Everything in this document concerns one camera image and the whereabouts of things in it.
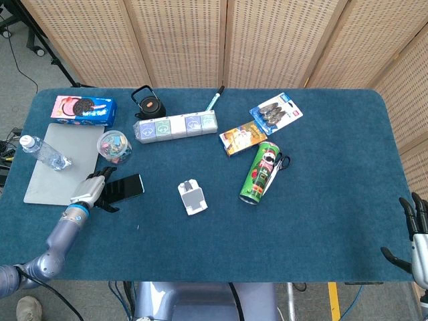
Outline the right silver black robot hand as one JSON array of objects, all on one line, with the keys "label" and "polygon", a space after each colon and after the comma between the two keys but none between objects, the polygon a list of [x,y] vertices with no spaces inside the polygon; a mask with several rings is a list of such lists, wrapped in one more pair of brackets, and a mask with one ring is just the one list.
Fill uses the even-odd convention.
[{"label": "right silver black robot hand", "polygon": [[404,198],[399,198],[411,242],[412,262],[394,256],[387,247],[381,247],[381,253],[391,264],[411,274],[415,283],[427,290],[427,200],[416,192],[411,193],[415,207]]}]

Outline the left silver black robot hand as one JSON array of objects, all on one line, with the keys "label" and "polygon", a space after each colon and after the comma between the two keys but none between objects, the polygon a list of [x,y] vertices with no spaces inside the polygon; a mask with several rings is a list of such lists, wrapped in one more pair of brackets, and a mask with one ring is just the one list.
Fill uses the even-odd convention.
[{"label": "left silver black robot hand", "polygon": [[85,204],[88,209],[99,207],[109,213],[119,211],[119,208],[111,206],[102,196],[102,191],[104,190],[106,182],[116,170],[116,167],[104,167],[100,171],[89,174],[72,193],[70,203],[79,205]]}]

